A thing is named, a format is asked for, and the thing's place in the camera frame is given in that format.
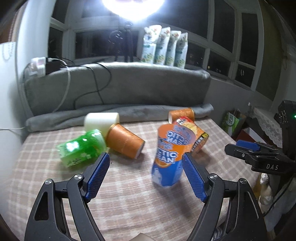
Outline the grey gloved hand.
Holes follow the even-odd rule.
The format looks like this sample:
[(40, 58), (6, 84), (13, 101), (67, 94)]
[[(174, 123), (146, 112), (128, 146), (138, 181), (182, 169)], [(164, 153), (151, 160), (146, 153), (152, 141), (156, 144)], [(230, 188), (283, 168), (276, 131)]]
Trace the grey gloved hand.
[(260, 197), (259, 202), (263, 205), (269, 205), (273, 201), (273, 191), (269, 185), (269, 176), (262, 173), (260, 176)]

